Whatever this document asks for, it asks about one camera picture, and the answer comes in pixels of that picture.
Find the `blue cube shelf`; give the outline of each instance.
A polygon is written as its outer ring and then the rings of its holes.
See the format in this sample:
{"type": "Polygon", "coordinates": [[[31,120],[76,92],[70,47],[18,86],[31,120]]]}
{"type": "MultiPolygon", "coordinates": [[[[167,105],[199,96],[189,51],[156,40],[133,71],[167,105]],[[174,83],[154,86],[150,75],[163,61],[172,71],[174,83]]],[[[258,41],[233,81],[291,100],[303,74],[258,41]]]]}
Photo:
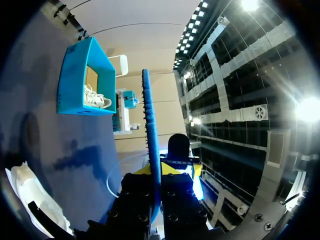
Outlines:
{"type": "Polygon", "coordinates": [[[95,37],[66,50],[59,78],[57,113],[93,116],[116,113],[116,70],[95,37]],[[111,99],[111,106],[102,109],[84,105],[87,66],[98,75],[97,93],[111,99]]]}
{"type": "Polygon", "coordinates": [[[127,109],[135,109],[136,105],[134,102],[135,93],[134,91],[125,91],[123,92],[124,97],[124,107],[127,109]]]}

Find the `white sneaker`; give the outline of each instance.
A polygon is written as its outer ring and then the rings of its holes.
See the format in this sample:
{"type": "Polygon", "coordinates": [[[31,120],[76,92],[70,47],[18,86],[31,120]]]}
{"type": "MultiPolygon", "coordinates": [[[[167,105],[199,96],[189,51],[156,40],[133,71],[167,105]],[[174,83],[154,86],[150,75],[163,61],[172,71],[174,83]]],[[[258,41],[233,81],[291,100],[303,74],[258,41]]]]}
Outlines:
{"type": "Polygon", "coordinates": [[[84,105],[100,109],[105,109],[111,106],[111,99],[105,98],[103,94],[98,94],[95,91],[93,91],[92,87],[89,84],[88,86],[90,88],[88,88],[87,85],[84,85],[84,105]]]}

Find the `ceiling light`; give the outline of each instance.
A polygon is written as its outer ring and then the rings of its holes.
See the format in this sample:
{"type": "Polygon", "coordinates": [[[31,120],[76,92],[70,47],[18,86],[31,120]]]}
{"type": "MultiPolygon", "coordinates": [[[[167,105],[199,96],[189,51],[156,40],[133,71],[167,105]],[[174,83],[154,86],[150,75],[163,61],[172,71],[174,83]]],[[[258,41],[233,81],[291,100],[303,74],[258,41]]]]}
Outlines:
{"type": "Polygon", "coordinates": [[[258,9],[258,0],[242,0],[241,5],[247,12],[252,12],[258,9]]]}
{"type": "Polygon", "coordinates": [[[316,122],[320,120],[320,100],[310,97],[298,103],[296,117],[306,122],[316,122]]]}
{"type": "Polygon", "coordinates": [[[193,119],[194,124],[200,125],[201,124],[201,120],[199,118],[194,118],[193,119]]]}

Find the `blue strip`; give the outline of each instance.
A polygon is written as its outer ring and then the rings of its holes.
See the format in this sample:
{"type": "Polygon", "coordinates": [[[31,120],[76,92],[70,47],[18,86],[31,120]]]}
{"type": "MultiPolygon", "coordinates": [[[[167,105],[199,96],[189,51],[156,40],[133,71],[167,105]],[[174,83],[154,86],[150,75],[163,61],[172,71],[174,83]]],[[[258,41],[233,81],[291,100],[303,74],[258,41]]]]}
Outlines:
{"type": "Polygon", "coordinates": [[[156,116],[152,101],[152,91],[148,69],[142,70],[142,87],[146,120],[145,128],[147,135],[147,145],[149,150],[149,162],[152,180],[154,184],[154,208],[152,212],[153,222],[159,213],[161,204],[161,164],[159,156],[159,141],[156,125],[156,116]]]}

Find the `black screw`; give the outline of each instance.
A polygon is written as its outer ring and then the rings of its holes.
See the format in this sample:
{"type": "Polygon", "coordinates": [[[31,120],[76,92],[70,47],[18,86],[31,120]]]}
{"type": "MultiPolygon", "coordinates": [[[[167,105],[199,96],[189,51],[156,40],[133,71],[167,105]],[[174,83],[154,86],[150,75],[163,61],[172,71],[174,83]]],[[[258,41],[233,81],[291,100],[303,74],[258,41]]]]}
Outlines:
{"type": "Polygon", "coordinates": [[[254,215],[254,220],[256,222],[261,222],[264,219],[264,216],[261,213],[257,213],[256,215],[254,215]]]}
{"type": "Polygon", "coordinates": [[[116,218],[118,216],[118,213],[116,211],[108,211],[107,215],[111,218],[116,218]]]}
{"type": "Polygon", "coordinates": [[[272,228],[273,228],[273,225],[270,222],[267,222],[264,225],[264,230],[266,230],[266,231],[270,231],[272,228]]]}
{"type": "Polygon", "coordinates": [[[200,210],[200,211],[198,212],[198,215],[199,215],[200,217],[202,217],[202,218],[206,218],[206,217],[207,217],[207,213],[206,213],[205,211],[203,211],[203,210],[200,210]]]}
{"type": "Polygon", "coordinates": [[[194,191],[192,191],[191,189],[189,189],[189,190],[186,191],[186,193],[189,194],[189,195],[193,195],[193,194],[194,194],[194,191]]]}
{"type": "Polygon", "coordinates": [[[148,196],[149,196],[149,193],[148,193],[147,191],[143,191],[143,192],[142,192],[142,195],[145,196],[145,197],[148,197],[148,196]]]}
{"type": "Polygon", "coordinates": [[[176,222],[176,221],[178,221],[178,216],[175,215],[175,214],[170,214],[170,215],[168,216],[168,219],[169,219],[171,222],[176,222]]]}
{"type": "Polygon", "coordinates": [[[126,191],[126,190],[123,190],[123,191],[122,191],[122,194],[123,194],[123,195],[129,195],[129,193],[130,193],[130,192],[128,192],[128,191],[126,191]]]}
{"type": "Polygon", "coordinates": [[[170,197],[173,197],[174,195],[176,195],[174,191],[168,191],[166,194],[170,197]]]}
{"type": "Polygon", "coordinates": [[[148,221],[149,218],[144,214],[140,214],[138,216],[138,219],[139,219],[140,222],[146,222],[146,221],[148,221]]]}

